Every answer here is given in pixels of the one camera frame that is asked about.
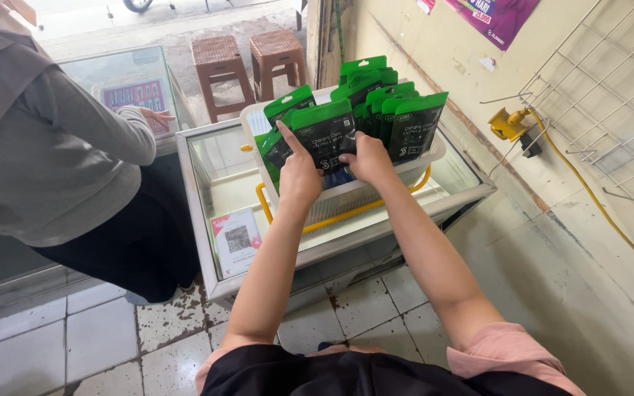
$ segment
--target pink sleeve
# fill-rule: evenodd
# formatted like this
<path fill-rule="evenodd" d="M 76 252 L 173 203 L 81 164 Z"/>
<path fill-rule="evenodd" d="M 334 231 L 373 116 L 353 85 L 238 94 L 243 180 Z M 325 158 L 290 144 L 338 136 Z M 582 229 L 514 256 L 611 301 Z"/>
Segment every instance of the pink sleeve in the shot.
<path fill-rule="evenodd" d="M 512 371 L 556 385 L 574 396 L 586 396 L 564 375 L 559 360 L 515 323 L 484 326 L 465 352 L 447 348 L 447 360 L 452 373 L 466 379 L 487 371 Z"/>
<path fill-rule="evenodd" d="M 194 386 L 197 389 L 197 394 L 199 395 L 200 393 L 202 393 L 202 390 L 204 389 L 204 382 L 207 380 L 207 374 L 209 374 L 209 369 L 212 368 L 212 365 L 214 364 L 214 362 L 219 360 L 219 358 L 226 355 L 227 353 L 232 352 L 234 349 L 242 347 L 242 346 L 245 347 L 247 345 L 271 345 L 271 344 L 266 344 L 265 342 L 247 342 L 246 344 L 241 344 L 241 345 L 237 345 L 233 347 L 231 346 L 228 348 L 221 348 L 212 352 L 212 354 L 209 355 L 205 363 L 199 368 L 199 371 L 194 376 Z"/>

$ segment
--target brown plastic stool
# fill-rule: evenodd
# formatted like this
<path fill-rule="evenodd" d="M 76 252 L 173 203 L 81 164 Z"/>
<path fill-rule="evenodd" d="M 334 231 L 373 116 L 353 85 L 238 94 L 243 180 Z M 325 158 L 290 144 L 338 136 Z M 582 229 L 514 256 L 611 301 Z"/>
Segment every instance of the brown plastic stool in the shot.
<path fill-rule="evenodd" d="M 288 85 L 295 86 L 295 75 L 300 86 L 307 81 L 305 56 L 292 32 L 283 29 L 257 34 L 251 37 L 251 63 L 254 67 L 254 89 L 256 99 L 265 102 L 274 100 L 273 78 L 287 76 Z M 273 71 L 274 67 L 285 67 Z"/>
<path fill-rule="evenodd" d="M 249 77 L 244 68 L 244 61 L 241 59 L 239 47 L 233 36 L 219 36 L 193 41 L 192 58 L 202 96 L 204 96 L 204 103 L 207 106 L 207 113 L 209 113 L 209 118 L 213 124 L 218 122 L 217 116 L 220 114 L 242 111 L 249 104 L 256 103 L 251 91 Z M 211 84 L 229 80 L 239 80 L 241 90 L 244 93 L 244 101 L 217 107 Z"/>

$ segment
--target hand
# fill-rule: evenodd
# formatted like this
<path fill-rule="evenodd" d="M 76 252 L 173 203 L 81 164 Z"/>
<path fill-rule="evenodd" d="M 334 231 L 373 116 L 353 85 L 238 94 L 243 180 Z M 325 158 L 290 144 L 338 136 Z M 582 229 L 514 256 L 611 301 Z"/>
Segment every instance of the hand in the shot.
<path fill-rule="evenodd" d="M 295 135 L 282 121 L 277 123 L 285 142 L 292 149 L 292 155 L 285 160 L 280 169 L 280 207 L 296 206 L 305 214 L 322 193 L 322 175 L 324 171 L 315 168 L 314 160 L 309 152 L 300 144 Z"/>
<path fill-rule="evenodd" d="M 380 139 L 357 131 L 357 155 L 342 154 L 339 161 L 348 164 L 354 175 L 362 181 L 379 188 L 380 185 L 397 179 L 388 151 Z"/>
<path fill-rule="evenodd" d="M 171 128 L 168 126 L 166 121 L 175 120 L 175 117 L 173 117 L 172 115 L 168 115 L 171 113 L 170 110 L 165 110 L 165 111 L 161 111 L 160 113 L 156 113 L 151 109 L 146 109 L 145 107 L 137 106 L 136 108 L 138 109 L 138 111 L 141 112 L 142 116 L 144 116 L 145 118 L 153 118 L 154 120 L 156 120 L 157 123 L 163 125 L 163 127 L 166 129 Z"/>

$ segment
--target qr code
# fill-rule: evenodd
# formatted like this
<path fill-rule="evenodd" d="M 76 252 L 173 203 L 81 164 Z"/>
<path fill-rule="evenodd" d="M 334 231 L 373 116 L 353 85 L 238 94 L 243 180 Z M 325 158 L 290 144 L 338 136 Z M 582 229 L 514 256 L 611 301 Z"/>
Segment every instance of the qr code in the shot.
<path fill-rule="evenodd" d="M 235 253 L 251 247 L 251 238 L 249 238 L 249 230 L 243 225 L 239 228 L 227 231 L 227 244 L 229 245 L 229 253 Z"/>

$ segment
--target yellow handle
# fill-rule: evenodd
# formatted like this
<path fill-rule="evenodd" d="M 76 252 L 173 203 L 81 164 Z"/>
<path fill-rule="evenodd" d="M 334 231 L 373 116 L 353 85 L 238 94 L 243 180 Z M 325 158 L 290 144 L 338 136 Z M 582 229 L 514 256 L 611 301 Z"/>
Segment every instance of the yellow handle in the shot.
<path fill-rule="evenodd" d="M 427 167 L 425 170 L 425 176 L 422 177 L 422 181 L 420 181 L 416 186 L 409 188 L 410 193 L 414 193 L 417 190 L 425 187 L 427 184 L 427 180 L 430 179 L 430 173 L 432 172 L 432 165 Z M 273 223 L 273 214 L 270 212 L 269 203 L 266 201 L 266 197 L 263 195 L 263 188 L 266 186 L 265 183 L 260 183 L 256 186 L 256 195 L 259 196 L 259 201 L 261 207 L 263 207 L 263 212 L 266 214 L 266 218 L 269 220 L 269 224 Z M 348 219 L 349 217 L 356 216 L 359 213 L 368 211 L 369 209 L 373 209 L 383 205 L 383 200 L 379 199 L 378 201 L 367 203 L 366 205 L 360 206 L 356 209 L 352 209 L 348 212 L 344 212 L 342 214 L 336 215 L 334 217 L 330 217 L 327 220 L 322 220 L 319 223 L 314 223 L 312 225 L 308 225 L 307 227 L 302 229 L 302 233 L 306 234 L 308 232 L 312 232 L 314 230 L 320 229 L 322 227 L 329 226 L 330 224 L 334 224 L 340 220 Z"/>

